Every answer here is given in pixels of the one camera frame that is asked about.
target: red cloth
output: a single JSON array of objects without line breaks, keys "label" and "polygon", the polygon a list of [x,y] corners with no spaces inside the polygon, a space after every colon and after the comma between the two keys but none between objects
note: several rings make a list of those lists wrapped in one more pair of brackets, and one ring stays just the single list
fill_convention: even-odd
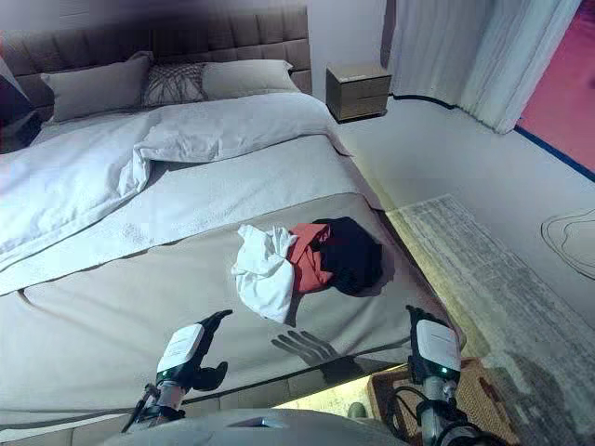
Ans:
[{"label": "red cloth", "polygon": [[332,272],[322,271],[321,254],[313,251],[312,241],[322,243],[331,235],[328,225],[300,223],[290,230],[298,236],[289,249],[289,262],[294,266],[294,290],[310,293],[323,288],[333,277]]}]

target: red floor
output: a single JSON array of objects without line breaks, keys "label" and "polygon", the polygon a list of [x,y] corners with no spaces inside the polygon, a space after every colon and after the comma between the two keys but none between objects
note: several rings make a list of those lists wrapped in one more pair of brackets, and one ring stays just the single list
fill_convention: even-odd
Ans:
[{"label": "red floor", "polygon": [[518,125],[595,172],[595,14],[576,14]]}]

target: bed frame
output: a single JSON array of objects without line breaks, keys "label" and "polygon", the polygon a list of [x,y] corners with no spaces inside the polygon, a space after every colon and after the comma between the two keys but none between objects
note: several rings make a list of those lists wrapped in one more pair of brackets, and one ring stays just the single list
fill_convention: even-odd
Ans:
[{"label": "bed frame", "polygon": [[291,78],[311,93],[306,7],[233,12],[197,18],[161,18],[88,30],[5,31],[2,57],[45,121],[54,94],[42,72],[82,70],[151,50],[157,63],[284,59]]}]

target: clothing pile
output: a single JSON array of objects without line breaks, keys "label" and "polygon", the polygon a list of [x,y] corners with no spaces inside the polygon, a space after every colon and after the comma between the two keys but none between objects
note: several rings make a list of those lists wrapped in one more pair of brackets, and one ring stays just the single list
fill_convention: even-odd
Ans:
[{"label": "clothing pile", "polygon": [[283,323],[294,292],[335,286],[357,295],[382,276],[382,245],[353,219],[320,219],[291,230],[243,225],[244,239],[231,269],[242,301],[261,316]]}]

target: blue floor trim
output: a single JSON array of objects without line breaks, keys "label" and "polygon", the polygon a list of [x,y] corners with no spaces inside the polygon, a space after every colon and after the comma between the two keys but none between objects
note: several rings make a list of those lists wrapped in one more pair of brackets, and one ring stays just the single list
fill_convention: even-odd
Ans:
[{"label": "blue floor trim", "polygon": [[578,172],[582,176],[587,177],[591,181],[595,182],[595,172],[592,172],[591,170],[589,170],[588,168],[586,168],[581,163],[576,162],[575,160],[573,160],[567,154],[562,153],[561,151],[559,151],[555,147],[549,145],[546,141],[544,141],[540,137],[536,137],[533,133],[528,132],[527,130],[525,130],[524,128],[522,128],[522,127],[520,127],[518,125],[515,125],[514,126],[514,130],[516,132],[520,133],[521,135],[523,135],[525,138],[529,139],[531,142],[533,142],[534,144],[536,144],[540,148],[542,148],[544,151],[546,151],[549,154],[551,154],[551,155],[555,156],[556,158],[558,158],[564,164],[566,164],[569,167],[573,168],[576,172]]}]

